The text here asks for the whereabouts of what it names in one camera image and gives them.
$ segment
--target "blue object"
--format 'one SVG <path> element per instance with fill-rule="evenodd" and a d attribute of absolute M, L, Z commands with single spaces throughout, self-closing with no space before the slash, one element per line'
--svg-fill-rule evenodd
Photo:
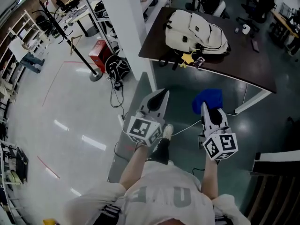
<path fill-rule="evenodd" d="M 210 109 L 223 107 L 223 97 L 221 89 L 206 89 L 200 92 L 192 102 L 194 113 L 201 114 L 201 105 L 206 102 Z"/>

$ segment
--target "floor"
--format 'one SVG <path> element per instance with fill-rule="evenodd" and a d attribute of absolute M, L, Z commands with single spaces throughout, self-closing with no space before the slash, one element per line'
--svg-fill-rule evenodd
<path fill-rule="evenodd" d="M 92 26 L 89 17 L 82 20 Z M 83 34 L 77 24 L 71 36 Z M 88 54 L 98 36 L 83 36 L 77 49 Z M 62 209 L 66 201 L 93 184 L 107 180 L 113 149 L 121 127 L 117 115 L 122 108 L 110 105 L 111 83 L 104 75 L 91 82 L 89 70 L 61 36 L 44 54 L 40 74 L 25 70 L 15 104 L 9 109 L 9 141 L 28 157 L 28 182 L 15 189 L 25 207 L 22 215 L 32 224 L 55 218 L 66 224 Z M 124 110 L 128 110 L 137 81 L 132 74 L 124 80 Z"/>
<path fill-rule="evenodd" d="M 183 9 L 188 1 L 191 0 L 174 0 L 172 6 Z M 225 2 L 230 19 L 246 16 L 240 6 L 244 0 Z M 248 171 L 255 153 L 283 150 L 288 130 L 286 118 L 300 117 L 300 65 L 295 57 L 289 57 L 272 43 L 266 33 L 270 22 L 271 19 L 260 25 L 260 34 L 272 64 L 277 94 L 269 95 L 236 117 L 228 117 L 237 135 L 239 152 L 219 165 L 220 193 L 234 195 L 238 206 L 242 206 L 247 195 Z M 91 25 L 88 18 L 82 24 L 86 28 Z M 72 36 L 82 34 L 76 24 L 69 31 L 72 29 Z M 78 44 L 85 58 L 89 59 L 87 54 L 96 39 L 97 36 L 83 37 Z M 104 77 L 91 82 L 85 73 L 86 67 L 77 63 L 79 58 L 70 57 L 67 43 L 58 45 L 59 41 L 60 38 L 56 39 L 47 49 L 49 54 L 40 74 L 25 71 L 16 103 L 10 109 L 9 140 L 17 143 L 30 161 L 28 183 L 16 193 L 22 198 L 26 218 L 32 224 L 40 224 L 45 218 L 66 223 L 62 214 L 64 203 L 94 183 L 106 180 L 113 148 L 121 133 L 117 114 L 122 110 L 110 107 L 110 83 Z M 224 110 L 232 113 L 242 103 L 246 89 L 243 82 L 205 71 L 195 73 L 188 68 L 174 72 L 169 67 L 155 66 L 155 73 L 158 87 L 170 89 L 165 119 L 175 126 L 175 132 L 198 120 L 190 104 L 201 90 L 222 89 Z M 125 111 L 129 109 L 136 87 L 137 82 L 128 76 Z M 257 92 L 258 89 L 248 86 L 246 100 Z M 171 159 L 189 172 L 194 167 L 204 166 L 205 152 L 197 147 L 200 129 L 198 124 L 172 139 Z M 123 169 L 124 166 L 114 166 L 110 173 L 120 174 Z M 201 178 L 202 172 L 195 175 Z"/>

